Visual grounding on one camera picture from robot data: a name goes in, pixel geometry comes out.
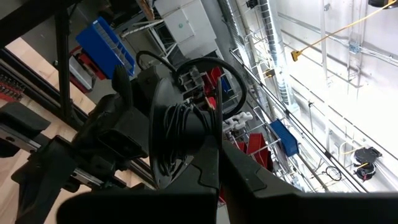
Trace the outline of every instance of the red storage bin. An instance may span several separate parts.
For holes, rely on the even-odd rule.
[[[246,145],[246,143],[244,142],[237,142],[238,145],[235,144],[236,147],[238,147],[238,149],[240,149],[242,152],[247,153],[248,152],[248,147]]]
[[[266,146],[266,141],[264,140],[264,136],[262,135],[262,133],[250,134],[247,154],[251,155],[251,154],[255,153],[255,154],[253,154],[254,159],[261,166],[268,168],[268,157],[269,157],[268,149],[263,149],[263,150],[259,151],[261,148],[263,148],[265,146]]]

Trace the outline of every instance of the blue crate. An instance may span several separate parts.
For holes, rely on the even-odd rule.
[[[297,144],[297,139],[292,133],[282,124],[282,122],[277,119],[272,122],[270,126],[275,131],[276,135],[280,138],[283,150],[287,157],[296,155],[299,153],[299,145]]]
[[[128,74],[134,75],[134,59],[102,17],[77,35],[76,40],[108,79],[113,78],[116,65],[124,65]]]

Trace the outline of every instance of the white plastic part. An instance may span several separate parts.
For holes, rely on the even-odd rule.
[[[232,129],[240,130],[244,128],[246,126],[246,122],[251,119],[253,119],[253,115],[250,112],[242,112],[234,115],[223,122],[223,131],[227,132]]]

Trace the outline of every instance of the ventilation duct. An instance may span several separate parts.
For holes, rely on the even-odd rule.
[[[282,102],[291,106],[295,104],[292,90],[286,82],[284,68],[286,66],[285,47],[282,32],[277,22],[278,13],[276,0],[259,0],[260,12],[264,30],[269,44],[269,50],[274,62],[275,73]]]

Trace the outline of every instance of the black cable coil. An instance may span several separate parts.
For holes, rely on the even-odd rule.
[[[209,111],[211,124],[208,123],[204,114],[196,106],[187,106],[183,103],[169,106],[165,111],[163,119],[163,127],[165,131],[165,145],[167,148],[163,152],[161,162],[162,172],[164,175],[171,176],[178,173],[182,168],[184,161],[187,159],[187,153],[181,144],[183,133],[187,127],[187,118],[190,112],[193,112],[203,125],[206,133],[215,129],[215,112]],[[181,159],[180,165],[177,166],[177,159]]]

